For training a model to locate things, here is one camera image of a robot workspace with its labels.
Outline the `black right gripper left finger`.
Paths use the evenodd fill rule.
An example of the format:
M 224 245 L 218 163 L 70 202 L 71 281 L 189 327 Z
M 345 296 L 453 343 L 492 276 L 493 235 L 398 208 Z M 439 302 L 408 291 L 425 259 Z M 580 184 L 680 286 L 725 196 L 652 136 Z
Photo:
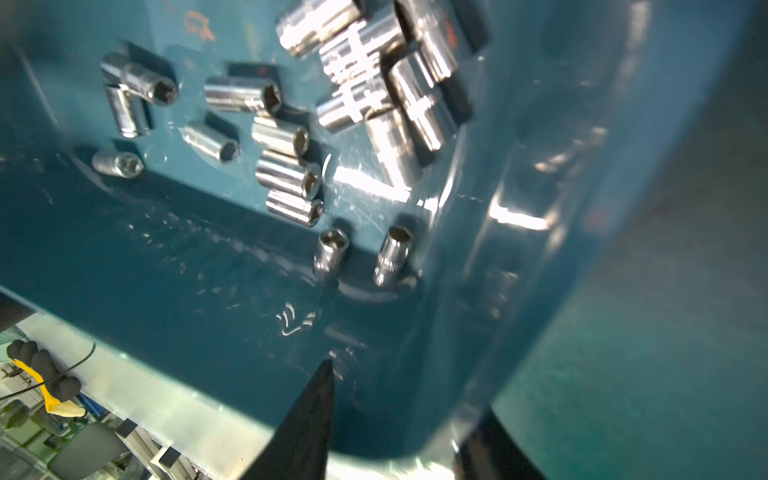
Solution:
M 324 479 L 335 410 L 333 364 L 324 360 L 275 430 L 241 475 L 243 479 Z

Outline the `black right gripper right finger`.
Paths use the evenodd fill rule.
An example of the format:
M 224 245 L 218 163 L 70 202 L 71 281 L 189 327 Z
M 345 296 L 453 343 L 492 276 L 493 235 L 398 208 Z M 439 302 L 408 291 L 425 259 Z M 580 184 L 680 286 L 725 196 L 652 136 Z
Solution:
M 454 460 L 456 479 L 542 480 L 492 410 L 460 446 Z

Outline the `teal plastic storage box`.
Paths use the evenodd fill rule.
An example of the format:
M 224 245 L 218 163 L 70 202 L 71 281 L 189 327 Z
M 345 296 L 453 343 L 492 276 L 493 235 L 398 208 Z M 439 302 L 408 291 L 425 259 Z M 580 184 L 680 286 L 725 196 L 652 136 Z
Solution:
M 322 127 L 317 50 L 290 55 L 290 1 L 5 1 L 1 5 L 1 287 L 269 427 L 331 359 L 332 448 L 390 460 L 467 430 L 523 363 L 687 134 L 761 14 L 757 1 L 447 1 L 458 126 L 422 176 L 391 188 L 365 127 Z M 117 130 L 101 71 L 121 54 L 174 81 Z M 215 109 L 212 77 L 278 84 L 275 115 Z M 272 214 L 254 118 L 306 128 L 321 167 L 308 228 Z M 203 121 L 239 143 L 198 154 Z M 135 179 L 97 172 L 138 155 Z M 414 237 L 374 284 L 391 226 Z M 319 235 L 350 245 L 318 279 Z

